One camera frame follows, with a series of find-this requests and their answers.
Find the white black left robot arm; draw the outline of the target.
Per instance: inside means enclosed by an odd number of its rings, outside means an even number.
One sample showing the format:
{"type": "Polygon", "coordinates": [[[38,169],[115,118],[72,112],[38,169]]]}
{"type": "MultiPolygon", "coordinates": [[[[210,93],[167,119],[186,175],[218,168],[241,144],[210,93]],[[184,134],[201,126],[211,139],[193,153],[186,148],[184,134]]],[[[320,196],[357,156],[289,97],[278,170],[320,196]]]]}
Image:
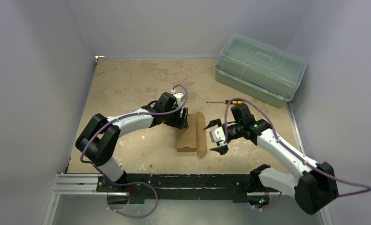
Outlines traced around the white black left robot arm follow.
{"type": "Polygon", "coordinates": [[[160,124],[187,129],[188,108],[184,107],[186,100],[185,93],[171,90],[132,113],[116,117],[95,114],[78,136],[75,147],[81,152],[81,158],[87,157],[88,162],[108,178],[108,186],[113,191],[120,192],[128,181],[126,172],[113,158],[118,139],[160,124]]]}

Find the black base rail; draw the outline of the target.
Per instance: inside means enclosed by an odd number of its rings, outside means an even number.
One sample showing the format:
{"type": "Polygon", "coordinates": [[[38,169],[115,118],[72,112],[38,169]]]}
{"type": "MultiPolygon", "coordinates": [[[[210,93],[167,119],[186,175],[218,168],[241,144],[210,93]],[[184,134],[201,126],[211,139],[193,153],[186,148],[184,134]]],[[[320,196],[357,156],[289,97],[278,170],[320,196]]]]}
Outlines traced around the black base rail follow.
{"type": "Polygon", "coordinates": [[[127,173],[111,183],[98,177],[97,192],[130,194],[131,204],[143,204],[147,199],[159,200],[227,200],[248,202],[248,194],[264,192],[258,175],[268,169],[263,164],[249,174],[149,174],[127,173]]]}

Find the brown cardboard box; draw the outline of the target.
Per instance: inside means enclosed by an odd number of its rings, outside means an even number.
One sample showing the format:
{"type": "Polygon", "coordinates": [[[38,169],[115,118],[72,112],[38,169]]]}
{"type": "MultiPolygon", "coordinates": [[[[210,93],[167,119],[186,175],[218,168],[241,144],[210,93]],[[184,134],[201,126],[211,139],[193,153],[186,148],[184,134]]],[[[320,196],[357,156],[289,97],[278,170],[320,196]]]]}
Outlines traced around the brown cardboard box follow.
{"type": "Polygon", "coordinates": [[[207,154],[207,134],[205,116],[201,112],[188,114],[188,128],[177,130],[176,150],[179,153],[196,153],[198,158],[207,154]]]}

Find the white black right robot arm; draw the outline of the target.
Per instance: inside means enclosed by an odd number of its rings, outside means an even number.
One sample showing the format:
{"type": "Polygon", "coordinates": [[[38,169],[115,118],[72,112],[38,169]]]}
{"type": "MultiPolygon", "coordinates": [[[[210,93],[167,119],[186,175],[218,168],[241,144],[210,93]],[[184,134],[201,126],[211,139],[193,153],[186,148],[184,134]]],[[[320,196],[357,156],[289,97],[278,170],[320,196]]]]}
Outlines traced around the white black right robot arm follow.
{"type": "Polygon", "coordinates": [[[273,188],[293,197],[297,205],[307,214],[313,215],[339,197],[333,167],[302,154],[280,137],[272,125],[264,120],[256,120],[245,104],[231,108],[234,121],[222,123],[220,119],[211,120],[206,128],[215,127],[209,132],[211,141],[217,146],[213,151],[224,155],[228,144],[235,139],[244,138],[266,150],[289,171],[279,172],[263,164],[250,172],[248,184],[242,185],[247,192],[273,188]]]}

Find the yellow black screwdriver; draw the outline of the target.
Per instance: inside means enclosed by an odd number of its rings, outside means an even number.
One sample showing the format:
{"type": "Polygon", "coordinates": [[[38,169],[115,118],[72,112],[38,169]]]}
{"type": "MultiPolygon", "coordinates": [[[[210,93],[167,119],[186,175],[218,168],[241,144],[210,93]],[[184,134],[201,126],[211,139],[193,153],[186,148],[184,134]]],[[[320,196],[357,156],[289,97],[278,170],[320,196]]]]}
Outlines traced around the yellow black screwdriver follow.
{"type": "Polygon", "coordinates": [[[243,104],[244,101],[236,99],[236,100],[223,100],[223,101],[206,101],[206,103],[211,103],[211,104],[231,104],[231,105],[239,105],[243,104]]]}

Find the clear plastic storage box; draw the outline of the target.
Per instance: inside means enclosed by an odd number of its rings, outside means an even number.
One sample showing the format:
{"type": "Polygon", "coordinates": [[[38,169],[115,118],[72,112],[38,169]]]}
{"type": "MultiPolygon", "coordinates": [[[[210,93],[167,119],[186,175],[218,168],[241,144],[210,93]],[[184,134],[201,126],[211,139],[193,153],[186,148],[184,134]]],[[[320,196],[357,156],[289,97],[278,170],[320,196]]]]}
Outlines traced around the clear plastic storage box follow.
{"type": "Polygon", "coordinates": [[[293,99],[307,64],[294,54],[234,34],[219,54],[215,79],[281,108],[293,99]]]}

